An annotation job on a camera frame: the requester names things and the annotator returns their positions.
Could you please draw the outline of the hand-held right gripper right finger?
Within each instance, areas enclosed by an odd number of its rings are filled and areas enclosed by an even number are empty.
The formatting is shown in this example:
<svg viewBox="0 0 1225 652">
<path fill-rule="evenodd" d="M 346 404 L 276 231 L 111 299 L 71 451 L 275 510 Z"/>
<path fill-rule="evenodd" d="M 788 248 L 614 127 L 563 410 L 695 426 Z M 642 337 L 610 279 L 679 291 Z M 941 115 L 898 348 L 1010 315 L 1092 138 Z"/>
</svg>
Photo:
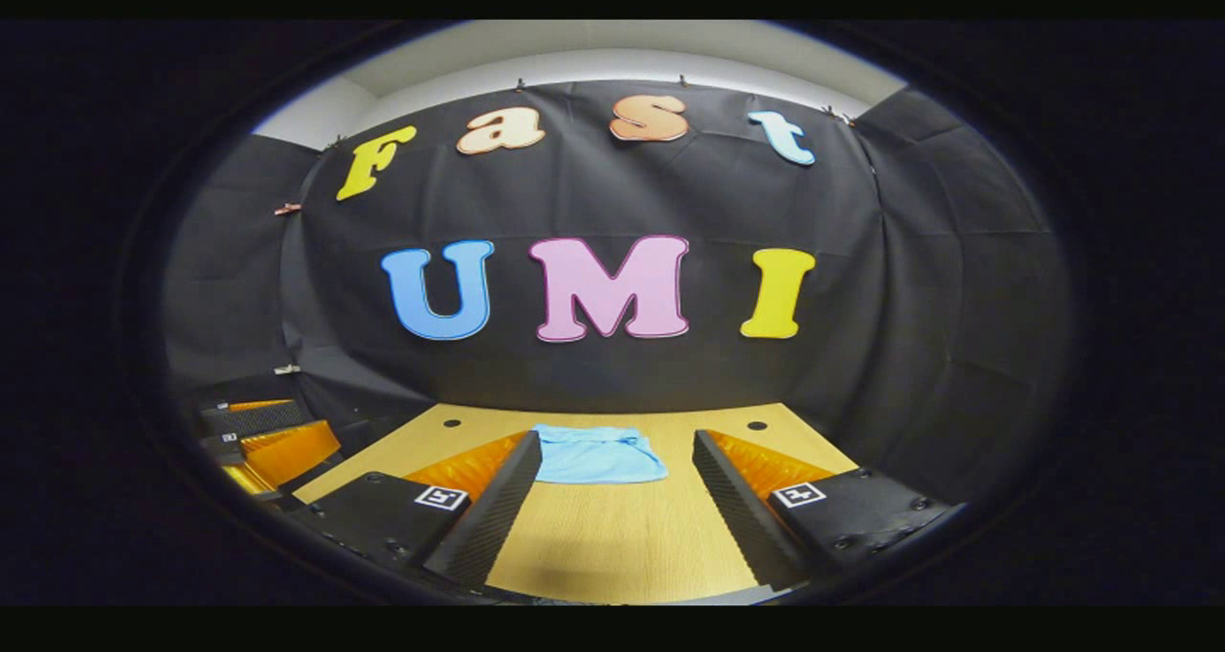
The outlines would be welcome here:
<svg viewBox="0 0 1225 652">
<path fill-rule="evenodd" d="M 755 578 L 775 591 L 867 574 L 954 515 L 882 469 L 835 473 L 714 430 L 695 433 L 692 460 Z"/>
</svg>

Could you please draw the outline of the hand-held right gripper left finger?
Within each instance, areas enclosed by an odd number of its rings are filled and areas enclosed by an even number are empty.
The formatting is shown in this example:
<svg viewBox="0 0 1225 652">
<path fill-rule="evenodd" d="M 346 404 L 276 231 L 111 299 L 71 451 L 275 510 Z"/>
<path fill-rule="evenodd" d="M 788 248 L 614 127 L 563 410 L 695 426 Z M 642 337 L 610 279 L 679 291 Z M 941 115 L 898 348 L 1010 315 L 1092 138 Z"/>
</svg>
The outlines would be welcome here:
<svg viewBox="0 0 1225 652">
<path fill-rule="evenodd" d="M 370 469 L 289 516 L 394 574 L 480 591 L 540 464 L 539 434 L 519 431 L 408 476 Z"/>
</svg>

